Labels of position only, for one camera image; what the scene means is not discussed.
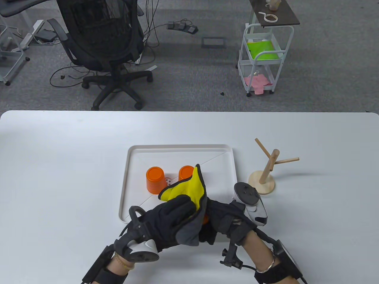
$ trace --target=pink cloth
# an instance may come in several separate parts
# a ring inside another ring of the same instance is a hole
[[[248,86],[250,83],[250,76],[245,77],[245,84]],[[254,93],[256,95],[261,95],[264,93],[264,86],[272,85],[267,78],[263,74],[259,74],[257,76],[253,76],[253,80],[251,81],[251,86],[254,88]]]

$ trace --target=white tape roll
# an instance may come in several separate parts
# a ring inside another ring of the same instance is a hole
[[[278,21],[278,17],[274,14],[266,14],[264,12],[258,12],[258,14],[262,14],[264,15],[265,17],[263,18],[266,22],[268,23],[276,23]],[[267,17],[273,17],[275,20],[271,21],[271,20],[268,20]]]

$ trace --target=yellow cloth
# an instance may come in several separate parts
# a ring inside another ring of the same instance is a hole
[[[192,177],[174,183],[159,194],[158,198],[163,201],[169,201],[178,195],[188,195],[196,205],[196,211],[201,207],[202,197],[205,195],[205,184],[200,171],[200,165],[197,164],[192,173]]]

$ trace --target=silver bracelet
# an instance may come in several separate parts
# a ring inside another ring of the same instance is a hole
[[[275,263],[275,255],[274,255],[274,252],[273,252],[273,257],[274,257],[273,262],[270,264],[270,266],[269,266],[266,270],[264,270],[264,271],[259,271],[259,270],[257,269],[257,272],[258,272],[258,273],[265,273],[265,272],[269,271],[269,270],[274,266],[274,263]]]

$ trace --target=chair base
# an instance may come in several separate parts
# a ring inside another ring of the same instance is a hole
[[[136,104],[134,105],[135,109],[141,110],[143,108],[142,99],[127,83],[142,77],[147,77],[146,79],[149,83],[153,81],[153,73],[151,71],[138,71],[125,75],[120,75],[118,72],[116,72],[111,76],[84,77],[81,86],[84,89],[89,88],[89,83],[96,83],[98,85],[105,86],[105,88],[95,99],[91,108],[92,111],[98,111],[100,104],[116,89],[121,89],[127,93],[133,100],[136,101]]]

